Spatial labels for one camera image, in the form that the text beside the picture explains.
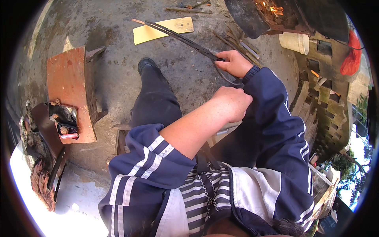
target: black shoe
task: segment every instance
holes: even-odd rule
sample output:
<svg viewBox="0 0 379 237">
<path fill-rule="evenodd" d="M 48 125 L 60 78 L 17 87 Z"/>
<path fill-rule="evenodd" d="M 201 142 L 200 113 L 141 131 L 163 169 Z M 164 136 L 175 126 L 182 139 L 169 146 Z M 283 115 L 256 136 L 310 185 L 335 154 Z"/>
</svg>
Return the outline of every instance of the black shoe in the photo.
<svg viewBox="0 0 379 237">
<path fill-rule="evenodd" d="M 138 63 L 138 72 L 139 72 L 139 75 L 142 75 L 142 70 L 145 67 L 156 67 L 156 68 L 158 68 L 158 66 L 155 64 L 155 62 L 151 58 L 143 58 Z"/>
</svg>

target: tongs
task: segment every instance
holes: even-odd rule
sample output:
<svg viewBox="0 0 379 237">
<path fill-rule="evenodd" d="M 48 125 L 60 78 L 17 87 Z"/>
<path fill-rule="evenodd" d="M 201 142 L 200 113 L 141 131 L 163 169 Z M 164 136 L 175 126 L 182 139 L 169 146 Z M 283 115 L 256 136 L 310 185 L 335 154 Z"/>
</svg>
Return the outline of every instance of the tongs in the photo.
<svg viewBox="0 0 379 237">
<path fill-rule="evenodd" d="M 201 47 L 200 45 L 198 45 L 197 43 L 193 42 L 192 40 L 189 40 L 189 39 L 186 39 L 184 38 L 183 36 L 181 36 L 180 34 L 162 26 L 162 25 L 159 25 L 157 23 L 154 23 L 154 22 L 150 22 L 150 21 L 145 21 L 145 24 L 156 29 L 156 30 L 159 30 L 163 33 L 166 33 L 168 34 L 169 36 L 172 36 L 174 37 L 175 39 L 177 40 L 180 40 L 181 42 L 185 43 L 186 45 L 196 49 L 199 53 L 201 53 L 202 55 L 208 57 L 213 65 L 215 66 L 215 69 L 217 70 L 218 74 L 220 74 L 221 78 L 224 79 L 225 81 L 229 82 L 230 84 L 232 85 L 235 85 L 235 86 L 241 86 L 242 85 L 242 81 L 240 78 L 236 77 L 236 76 L 233 76 L 237 83 L 234 83 L 234 82 L 231 82 L 229 81 L 223 74 L 222 74 L 222 71 L 221 69 L 219 69 L 216 64 L 215 64 L 215 61 L 225 61 L 223 58 L 218 58 L 216 57 L 211 51 L 209 51 L 208 49 L 206 48 L 203 48 Z"/>
</svg>

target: red plastic bag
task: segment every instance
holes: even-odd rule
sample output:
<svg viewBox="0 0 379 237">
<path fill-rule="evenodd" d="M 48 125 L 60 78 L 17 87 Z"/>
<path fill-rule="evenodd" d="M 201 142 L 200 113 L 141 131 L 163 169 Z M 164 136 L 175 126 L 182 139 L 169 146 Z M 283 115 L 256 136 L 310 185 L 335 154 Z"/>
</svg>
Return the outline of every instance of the red plastic bag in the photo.
<svg viewBox="0 0 379 237">
<path fill-rule="evenodd" d="M 362 50 L 356 50 L 360 49 L 361 46 L 358 37 L 352 30 L 350 30 L 349 35 L 349 46 L 355 49 L 350 49 L 349 55 L 345 58 L 345 61 L 343 61 L 341 65 L 340 72 L 342 75 L 351 76 L 358 71 L 360 64 L 360 56 L 362 54 Z"/>
</svg>

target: bare forearm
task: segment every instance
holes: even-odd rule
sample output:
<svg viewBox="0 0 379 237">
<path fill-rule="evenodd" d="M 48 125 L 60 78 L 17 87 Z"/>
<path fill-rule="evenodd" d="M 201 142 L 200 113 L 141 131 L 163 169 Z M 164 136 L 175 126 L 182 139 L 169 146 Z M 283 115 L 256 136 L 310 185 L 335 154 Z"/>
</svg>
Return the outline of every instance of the bare forearm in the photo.
<svg viewBox="0 0 379 237">
<path fill-rule="evenodd" d="M 210 100 L 159 133 L 183 155 L 193 159 L 202 145 L 227 122 L 219 106 Z"/>
</svg>

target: small wooden stool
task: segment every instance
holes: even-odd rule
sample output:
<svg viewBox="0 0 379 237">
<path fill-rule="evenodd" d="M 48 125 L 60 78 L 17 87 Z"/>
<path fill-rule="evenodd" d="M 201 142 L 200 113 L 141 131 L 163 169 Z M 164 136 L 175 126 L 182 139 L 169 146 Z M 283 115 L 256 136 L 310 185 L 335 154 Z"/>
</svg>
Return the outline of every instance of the small wooden stool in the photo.
<svg viewBox="0 0 379 237">
<path fill-rule="evenodd" d="M 105 50 L 100 47 L 86 52 L 86 46 L 74 48 L 47 60 L 47 89 L 49 100 L 57 99 L 63 105 L 76 107 L 79 139 L 62 139 L 67 143 L 96 142 L 93 125 L 108 114 L 108 110 L 97 112 L 93 59 Z"/>
</svg>

